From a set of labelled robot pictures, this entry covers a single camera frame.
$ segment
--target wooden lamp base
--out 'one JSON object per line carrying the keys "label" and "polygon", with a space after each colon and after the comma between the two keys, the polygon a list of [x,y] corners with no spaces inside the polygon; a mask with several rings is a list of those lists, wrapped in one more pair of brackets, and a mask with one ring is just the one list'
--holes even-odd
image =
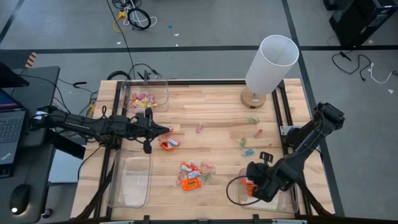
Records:
{"label": "wooden lamp base", "polygon": [[241,100],[244,106],[250,109],[257,109],[266,102],[266,96],[255,94],[245,87],[241,93]]}

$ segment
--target clear plastic bin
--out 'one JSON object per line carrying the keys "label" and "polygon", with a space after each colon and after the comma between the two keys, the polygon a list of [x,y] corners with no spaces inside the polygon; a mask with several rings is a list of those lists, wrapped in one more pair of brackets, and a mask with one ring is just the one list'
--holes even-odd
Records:
{"label": "clear plastic bin", "polygon": [[[246,175],[246,168],[242,169],[239,172],[239,175]],[[250,203],[257,200],[257,198],[250,197],[248,195],[247,186],[243,184],[243,181],[241,179],[239,181],[237,180],[237,182],[239,182],[238,192],[237,192],[239,203]],[[278,191],[271,202],[267,203],[263,200],[260,200],[259,202],[254,203],[252,205],[246,205],[242,207],[246,209],[267,210],[271,212],[284,212],[284,213],[295,213],[298,209],[297,199],[295,201],[292,201],[291,190],[288,190],[286,192],[281,190]]]}
{"label": "clear plastic bin", "polygon": [[142,149],[120,149],[114,157],[114,171],[109,190],[111,208],[141,208],[148,201],[152,161]]}
{"label": "clear plastic bin", "polygon": [[[142,96],[146,94],[147,97],[143,98],[141,103],[135,103],[133,100],[135,96]],[[150,100],[153,96],[153,101],[147,102],[148,105],[157,106],[151,107],[154,112],[166,112],[168,109],[169,100],[169,84],[167,80],[147,80],[147,81],[133,81],[126,80],[122,82],[121,97],[119,105],[127,109],[129,113],[143,113],[145,111],[145,99]]]}

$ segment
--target white lamp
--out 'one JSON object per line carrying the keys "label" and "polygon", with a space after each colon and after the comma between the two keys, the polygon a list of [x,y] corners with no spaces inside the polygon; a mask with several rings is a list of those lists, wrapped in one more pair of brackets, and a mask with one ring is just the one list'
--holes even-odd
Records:
{"label": "white lamp", "polygon": [[292,40],[282,35],[266,37],[246,74],[242,103],[248,108],[261,107],[298,59],[299,48]]}

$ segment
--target wooden tabletop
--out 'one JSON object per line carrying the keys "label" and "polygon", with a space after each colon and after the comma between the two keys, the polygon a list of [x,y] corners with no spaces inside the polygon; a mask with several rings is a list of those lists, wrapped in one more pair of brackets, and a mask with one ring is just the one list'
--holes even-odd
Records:
{"label": "wooden tabletop", "polygon": [[[102,81],[94,117],[101,116],[101,107],[107,106],[111,114],[117,81]],[[304,125],[310,121],[307,103],[299,79],[285,80],[287,98],[294,125]],[[293,214],[243,209],[233,205],[226,198],[226,184],[236,177],[239,171],[251,161],[260,162],[258,155],[242,157],[239,140],[248,139],[248,148],[257,152],[273,154],[274,162],[282,157],[280,136],[275,118],[271,95],[259,109],[246,108],[240,100],[244,85],[169,85],[169,108],[166,112],[155,112],[157,124],[174,128],[173,136],[181,144],[174,151],[161,149],[155,140],[152,143],[152,178],[149,199],[142,208],[114,208],[113,220],[142,220],[150,215],[151,220],[189,219],[250,219],[253,214],[260,218],[292,218]],[[279,104],[285,122],[282,98]],[[260,119],[259,124],[247,122],[248,116]],[[203,132],[195,132],[199,122],[205,127]],[[264,132],[261,138],[254,139],[253,133],[259,128]],[[85,152],[88,157],[98,147],[89,143]],[[123,149],[142,148],[137,142],[123,140]],[[112,164],[114,152],[109,165]],[[104,148],[86,161],[81,169],[71,217],[77,216],[91,200],[98,189]],[[216,164],[212,182],[202,188],[185,192],[177,187],[175,179],[179,164],[193,159],[195,162],[208,161]],[[305,163],[305,180],[308,188],[318,201],[329,211],[334,212],[329,188],[326,182],[320,155],[315,151]],[[101,215],[105,215],[108,193],[104,194]],[[302,198],[299,197],[300,211],[303,213]]]}

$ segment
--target white cable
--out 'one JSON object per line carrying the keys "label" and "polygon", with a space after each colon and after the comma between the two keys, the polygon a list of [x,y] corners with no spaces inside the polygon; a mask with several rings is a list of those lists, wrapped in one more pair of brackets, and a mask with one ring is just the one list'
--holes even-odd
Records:
{"label": "white cable", "polygon": [[[132,0],[130,0],[130,2],[131,2],[132,7],[135,9],[135,8],[136,8],[136,5],[133,3]],[[154,20],[155,20],[155,22],[149,26],[149,27],[153,27],[153,26],[156,25],[156,23],[157,23],[157,18],[154,17],[154,16],[151,16],[150,19],[154,19]],[[141,27],[144,27],[144,25],[142,25],[141,22],[148,21],[148,19],[140,20],[139,17],[138,17],[138,15],[137,15],[137,12],[134,12],[134,14],[132,15],[132,20],[133,20],[134,22],[138,22],[139,25],[140,25]]]}
{"label": "white cable", "polygon": [[390,72],[390,75],[387,77],[387,80],[385,80],[384,82],[380,82],[380,81],[377,81],[377,80],[373,77],[373,66],[374,66],[374,63],[371,63],[371,68],[369,68],[368,71],[369,71],[370,74],[371,74],[371,78],[372,78],[375,82],[377,82],[378,84],[385,84],[385,83],[387,83],[388,80],[390,79],[391,75],[394,74],[394,73],[396,72],[395,70],[391,71],[391,72]]}

